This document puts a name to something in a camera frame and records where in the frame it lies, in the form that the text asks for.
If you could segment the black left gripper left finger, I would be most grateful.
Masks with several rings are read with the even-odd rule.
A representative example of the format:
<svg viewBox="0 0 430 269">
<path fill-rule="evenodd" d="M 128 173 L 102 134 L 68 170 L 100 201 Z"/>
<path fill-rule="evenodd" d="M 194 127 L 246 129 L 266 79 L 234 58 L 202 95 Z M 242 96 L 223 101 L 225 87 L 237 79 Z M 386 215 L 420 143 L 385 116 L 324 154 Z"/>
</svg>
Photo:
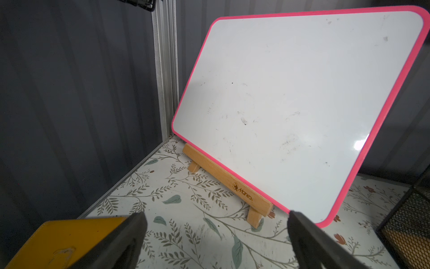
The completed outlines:
<svg viewBox="0 0 430 269">
<path fill-rule="evenodd" d="M 127 217 L 71 269 L 135 269 L 147 232 L 143 212 Z"/>
</svg>

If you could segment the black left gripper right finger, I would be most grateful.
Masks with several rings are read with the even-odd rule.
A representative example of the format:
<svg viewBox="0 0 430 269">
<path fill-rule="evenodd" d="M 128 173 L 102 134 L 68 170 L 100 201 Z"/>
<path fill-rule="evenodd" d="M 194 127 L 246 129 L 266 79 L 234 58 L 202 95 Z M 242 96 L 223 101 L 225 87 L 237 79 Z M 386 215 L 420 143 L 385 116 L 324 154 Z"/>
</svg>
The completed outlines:
<svg viewBox="0 0 430 269">
<path fill-rule="evenodd" d="M 301 269 L 366 268 L 300 212 L 290 212 L 287 230 Z"/>
</svg>

